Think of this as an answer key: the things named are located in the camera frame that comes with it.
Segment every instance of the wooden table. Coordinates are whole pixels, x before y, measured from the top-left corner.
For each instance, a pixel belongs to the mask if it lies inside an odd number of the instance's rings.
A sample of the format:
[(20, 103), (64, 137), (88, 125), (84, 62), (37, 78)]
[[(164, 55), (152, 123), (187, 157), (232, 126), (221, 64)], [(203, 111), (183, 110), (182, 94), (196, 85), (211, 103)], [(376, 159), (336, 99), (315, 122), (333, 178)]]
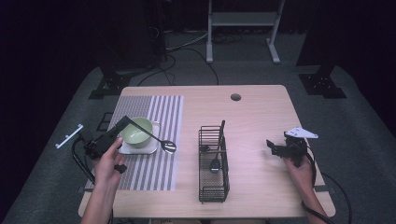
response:
[[(231, 99), (233, 94), (240, 101)], [(283, 161), (271, 154), (266, 139), (285, 145), (283, 132), (301, 126), (283, 86), (128, 87), (121, 96), (182, 95), (181, 136), (177, 146), (175, 190), (118, 190), (115, 217), (261, 218), (303, 217), (301, 198)], [(230, 191), (224, 203), (198, 200), (198, 131), (220, 125), (230, 167)], [(317, 186), (324, 185), (318, 171)], [(90, 193), (83, 196), (82, 216)], [(335, 208), (328, 191), (317, 192), (328, 216)]]

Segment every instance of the black handle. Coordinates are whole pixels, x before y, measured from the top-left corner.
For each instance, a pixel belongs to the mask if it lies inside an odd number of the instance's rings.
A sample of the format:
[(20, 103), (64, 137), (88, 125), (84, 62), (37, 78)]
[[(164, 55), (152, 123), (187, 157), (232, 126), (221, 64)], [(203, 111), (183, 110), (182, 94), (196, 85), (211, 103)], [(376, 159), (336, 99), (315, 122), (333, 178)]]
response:
[(218, 150), (220, 149), (220, 145), (222, 143), (223, 135), (224, 135), (224, 124), (225, 120), (221, 122), (220, 131), (219, 131), (219, 141), (218, 141)]
[(119, 171), (120, 174), (123, 174), (126, 171), (126, 168), (128, 168), (126, 165), (115, 165), (114, 169)]
[(143, 133), (146, 133), (148, 135), (150, 135), (151, 137), (153, 137), (154, 139), (156, 139), (157, 141), (161, 142), (161, 139), (157, 138), (156, 136), (154, 136), (154, 134), (149, 133), (149, 131), (147, 131), (146, 129), (144, 129), (143, 127), (141, 127), (140, 125), (138, 125), (136, 122), (134, 122), (133, 120), (130, 120), (131, 124), (134, 125), (136, 128), (140, 129)]

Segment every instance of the utensil holder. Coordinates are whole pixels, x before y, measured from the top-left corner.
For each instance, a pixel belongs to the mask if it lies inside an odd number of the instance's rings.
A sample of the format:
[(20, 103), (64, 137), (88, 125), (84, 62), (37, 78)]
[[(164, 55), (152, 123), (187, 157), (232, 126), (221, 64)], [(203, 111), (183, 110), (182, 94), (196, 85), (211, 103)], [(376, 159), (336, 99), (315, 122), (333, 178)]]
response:
[[(198, 139), (199, 201), (201, 203), (223, 203), (230, 190), (224, 134), (220, 131), (220, 126), (202, 126)], [(214, 174), (209, 166), (216, 156), (220, 161), (220, 168)]]

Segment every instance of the gray carpet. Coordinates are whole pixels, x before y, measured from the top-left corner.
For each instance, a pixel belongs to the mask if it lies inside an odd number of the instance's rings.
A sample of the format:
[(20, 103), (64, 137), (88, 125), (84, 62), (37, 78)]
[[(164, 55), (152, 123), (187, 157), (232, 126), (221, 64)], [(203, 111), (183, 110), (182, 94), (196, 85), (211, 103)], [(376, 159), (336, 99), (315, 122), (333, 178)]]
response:
[[(196, 36), (169, 34), (167, 44), (170, 48)], [(319, 135), (319, 139), (309, 143), (320, 170), (346, 191), (352, 205), (353, 223), (395, 223), (396, 139), (361, 95), (353, 78), (341, 68), (334, 69), (332, 80), (344, 91), (346, 99), (306, 94), (298, 75), (315, 73), (318, 67), (295, 66), (304, 35), (277, 36), (281, 64), (272, 63), (264, 39), (267, 36), (269, 34), (244, 35), (241, 41), (214, 45), (211, 66), (216, 74), (200, 54), (191, 50), (205, 56), (205, 43), (199, 43), (170, 53), (176, 64), (166, 75), (148, 77), (159, 71), (154, 70), (133, 77), (130, 85), (136, 86), (145, 77), (148, 78), (141, 86), (216, 85), (217, 78), (220, 85), (284, 85), (303, 127)], [(172, 63), (173, 58), (169, 57), (161, 67), (168, 68)], [(101, 78), (101, 71), (96, 68), (81, 83), (3, 223), (79, 223), (82, 194), (78, 188), (87, 178), (72, 159), (72, 143), (60, 149), (56, 149), (55, 144), (62, 142), (78, 124), (83, 124), (95, 136), (100, 134), (96, 131), (97, 125), (104, 113), (114, 110), (119, 98), (106, 96), (103, 100), (88, 100)], [(347, 223), (346, 199), (330, 179), (325, 181), (334, 189), (332, 199), (337, 212), (332, 220)], [(306, 219), (271, 219), (270, 222), (306, 223)]]

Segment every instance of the person's arm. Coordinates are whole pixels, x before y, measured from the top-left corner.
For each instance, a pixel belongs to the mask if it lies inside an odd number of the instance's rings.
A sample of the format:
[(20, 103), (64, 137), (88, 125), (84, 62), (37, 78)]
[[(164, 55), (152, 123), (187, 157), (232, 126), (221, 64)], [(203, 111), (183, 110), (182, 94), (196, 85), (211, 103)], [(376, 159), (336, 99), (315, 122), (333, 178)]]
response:
[[(309, 159), (307, 157), (303, 157), (301, 166), (298, 168), (294, 166), (291, 159), (284, 158), (283, 161), (288, 167), (291, 180), (294, 186), (297, 188), (298, 192), (300, 193), (305, 206), (327, 217), (323, 207), (321, 206), (317, 198), (317, 195), (312, 188), (312, 169)], [(310, 213), (306, 213), (306, 215), (308, 218), (308, 222), (311, 224), (326, 223), (319, 217), (316, 217)]]
[(81, 224), (108, 223), (121, 174), (114, 169), (115, 165), (123, 165), (125, 158), (117, 151), (122, 143), (118, 138), (98, 161), (93, 162), (95, 185)]

